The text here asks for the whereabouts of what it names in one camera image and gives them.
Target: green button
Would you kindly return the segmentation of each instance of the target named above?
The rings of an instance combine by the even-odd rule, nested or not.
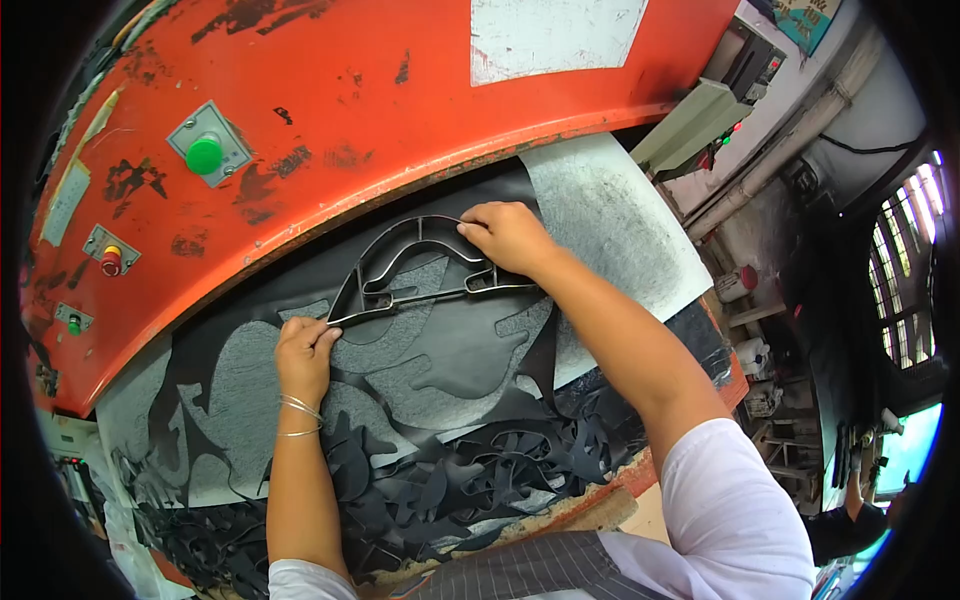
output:
[[[224,159],[220,142],[201,137],[186,150],[186,167],[197,175],[209,175],[217,170]]]

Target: white shirt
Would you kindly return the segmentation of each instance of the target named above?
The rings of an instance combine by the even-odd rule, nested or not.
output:
[[[599,534],[620,572],[672,598],[808,600],[816,568],[800,515],[740,427],[700,423],[663,462],[663,519],[673,547],[621,533]],[[316,564],[270,565],[271,600],[356,600],[342,577]],[[591,600],[555,591],[527,600]]]

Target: orange machine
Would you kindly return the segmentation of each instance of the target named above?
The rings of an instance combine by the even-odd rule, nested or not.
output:
[[[158,332],[363,211],[661,120],[736,5],[164,3],[78,106],[36,213],[37,402],[85,417]]]

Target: white paper label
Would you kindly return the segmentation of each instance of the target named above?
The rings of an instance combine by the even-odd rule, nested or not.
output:
[[[470,85],[623,66],[647,0],[471,0]]]
[[[43,232],[40,234],[40,239],[47,240],[54,246],[60,245],[60,242],[63,241],[63,233],[70,225],[70,220],[73,219],[73,212],[80,204],[80,200],[84,197],[89,185],[89,169],[80,161],[74,160],[67,167],[60,191],[50,202],[50,210],[47,211],[47,219],[43,222]]]

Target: poster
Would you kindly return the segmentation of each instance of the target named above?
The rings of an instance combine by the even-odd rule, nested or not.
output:
[[[824,38],[841,0],[773,0],[774,20],[810,56]]]

